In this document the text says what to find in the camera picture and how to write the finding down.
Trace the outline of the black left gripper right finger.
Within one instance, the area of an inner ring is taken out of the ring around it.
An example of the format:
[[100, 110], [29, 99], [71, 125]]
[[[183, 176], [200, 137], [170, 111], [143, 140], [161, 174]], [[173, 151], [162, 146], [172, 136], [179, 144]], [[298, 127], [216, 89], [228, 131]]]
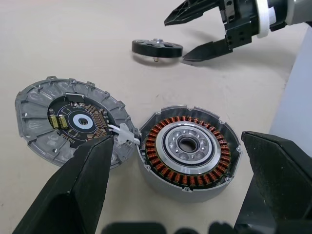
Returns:
[[293, 141], [243, 132], [253, 177], [234, 225], [239, 234], [312, 234], [312, 158]]

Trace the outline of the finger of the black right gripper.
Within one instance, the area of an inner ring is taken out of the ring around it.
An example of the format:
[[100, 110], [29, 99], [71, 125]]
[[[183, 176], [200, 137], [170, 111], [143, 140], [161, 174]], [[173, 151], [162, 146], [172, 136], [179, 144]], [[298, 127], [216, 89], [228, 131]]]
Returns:
[[185, 0], [169, 14], [164, 21], [164, 25], [170, 26], [188, 23], [203, 16], [206, 11], [219, 5], [220, 0]]
[[208, 42], [200, 45], [183, 56], [184, 61], [202, 62], [211, 60], [226, 54], [231, 53], [232, 50], [225, 39]]

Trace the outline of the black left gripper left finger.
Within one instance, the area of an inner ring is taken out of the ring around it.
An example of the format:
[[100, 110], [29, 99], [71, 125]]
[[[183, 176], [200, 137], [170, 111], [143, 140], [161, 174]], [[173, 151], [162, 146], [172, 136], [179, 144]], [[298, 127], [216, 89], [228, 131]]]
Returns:
[[12, 234], [95, 234], [113, 145], [113, 136], [80, 145], [47, 181]]

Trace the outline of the black spoked rotor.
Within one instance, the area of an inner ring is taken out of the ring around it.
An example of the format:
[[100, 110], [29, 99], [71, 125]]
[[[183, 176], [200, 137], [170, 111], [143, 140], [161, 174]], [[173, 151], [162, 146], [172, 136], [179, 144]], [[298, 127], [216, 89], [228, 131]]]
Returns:
[[175, 59], [180, 58], [183, 52], [183, 46], [162, 39], [136, 39], [132, 41], [132, 52], [152, 57], [155, 62], [159, 58]]

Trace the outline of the silver motor housing copper windings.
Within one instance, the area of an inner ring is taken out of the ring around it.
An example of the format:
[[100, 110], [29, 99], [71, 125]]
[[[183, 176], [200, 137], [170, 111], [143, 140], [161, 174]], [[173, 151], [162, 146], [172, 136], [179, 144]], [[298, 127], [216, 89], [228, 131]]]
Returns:
[[138, 167], [156, 192], [198, 203], [234, 179], [241, 143], [232, 127], [199, 107], [176, 105], [153, 113], [140, 128]]

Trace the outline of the silver motor lid circuit board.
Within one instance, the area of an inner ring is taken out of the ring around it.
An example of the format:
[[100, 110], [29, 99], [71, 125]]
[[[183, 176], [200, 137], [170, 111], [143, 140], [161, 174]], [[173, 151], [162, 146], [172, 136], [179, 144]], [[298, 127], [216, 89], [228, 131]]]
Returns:
[[15, 100], [19, 135], [40, 157], [62, 166], [76, 149], [90, 141], [112, 135], [111, 167], [132, 156], [138, 145], [127, 141], [117, 145], [117, 134], [108, 125], [125, 123], [139, 139], [123, 102], [92, 82], [49, 76], [20, 91]]

